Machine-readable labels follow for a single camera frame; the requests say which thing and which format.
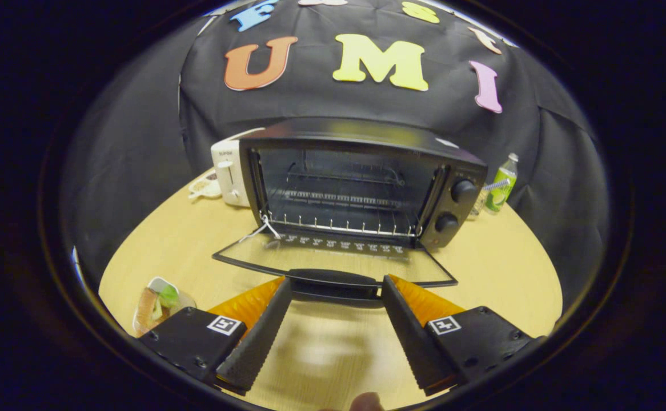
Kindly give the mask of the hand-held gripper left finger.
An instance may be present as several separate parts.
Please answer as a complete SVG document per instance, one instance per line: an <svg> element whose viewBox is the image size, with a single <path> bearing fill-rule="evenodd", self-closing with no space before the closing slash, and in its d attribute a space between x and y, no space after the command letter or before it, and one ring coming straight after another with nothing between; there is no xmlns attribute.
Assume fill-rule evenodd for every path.
<svg viewBox="0 0 666 411"><path fill-rule="evenodd" d="M186 307L139 340L179 371L244 396L265 363L292 300L282 276L209 311Z"/></svg>

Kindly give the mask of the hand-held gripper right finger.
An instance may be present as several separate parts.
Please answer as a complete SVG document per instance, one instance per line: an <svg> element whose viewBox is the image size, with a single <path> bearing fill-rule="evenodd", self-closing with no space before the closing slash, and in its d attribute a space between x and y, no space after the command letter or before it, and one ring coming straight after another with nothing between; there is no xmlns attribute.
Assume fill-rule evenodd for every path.
<svg viewBox="0 0 666 411"><path fill-rule="evenodd" d="M381 299L417 385L427 396L510 368L542 343L489 307L463 309L397 276Z"/></svg>

